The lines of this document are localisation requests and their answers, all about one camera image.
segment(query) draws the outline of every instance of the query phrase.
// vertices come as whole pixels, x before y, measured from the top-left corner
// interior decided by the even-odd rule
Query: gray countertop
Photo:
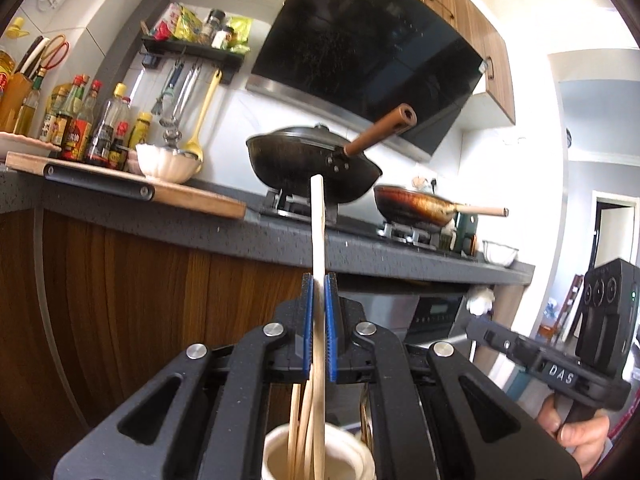
[[[229,220],[155,203],[136,202],[44,180],[0,167],[0,213],[43,207],[79,220],[155,240],[265,262],[311,268],[309,225],[257,213],[254,194],[198,184],[247,202],[244,220]],[[534,266],[511,269],[434,254],[328,230],[327,267],[333,272],[454,283],[529,285]]]

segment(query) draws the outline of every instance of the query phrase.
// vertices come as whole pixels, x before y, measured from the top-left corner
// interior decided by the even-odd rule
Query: white cup
[[[287,480],[289,425],[275,428],[264,438],[262,480]],[[374,480],[375,466],[369,448],[348,431],[324,426],[324,477],[331,480]]]

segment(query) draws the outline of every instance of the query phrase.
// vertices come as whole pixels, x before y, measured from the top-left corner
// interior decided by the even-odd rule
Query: plate
[[[61,151],[50,142],[42,142],[22,135],[0,132],[0,160],[6,159],[6,152],[28,153],[29,155],[47,156],[51,152]]]

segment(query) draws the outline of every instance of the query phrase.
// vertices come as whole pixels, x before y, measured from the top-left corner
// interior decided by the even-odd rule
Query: finger
[[[604,452],[604,440],[597,440],[588,444],[582,444],[575,448],[572,453],[575,461],[580,466],[582,476],[587,476],[593,467],[598,463]]]
[[[604,442],[607,433],[609,417],[603,412],[598,412],[591,420],[565,424],[558,435],[558,442],[563,447],[577,447],[597,440]]]
[[[545,399],[545,402],[542,403],[542,407],[540,408],[536,421],[548,434],[556,436],[562,421],[560,420],[560,415],[554,406],[553,394],[549,395]]]

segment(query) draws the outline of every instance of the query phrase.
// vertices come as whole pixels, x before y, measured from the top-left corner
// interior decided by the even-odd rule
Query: cabinet handle
[[[486,61],[487,67],[489,66],[491,67],[491,72],[487,74],[486,78],[493,81],[495,79],[494,60],[491,59],[491,56],[487,56],[485,61]]]
[[[447,7],[445,4],[443,4],[440,0],[429,0],[429,1],[439,4],[439,6],[441,6],[444,10],[446,10],[449,13],[449,19],[450,20],[455,20],[456,19],[456,17],[453,15],[453,12],[451,12],[449,10],[449,7]]]

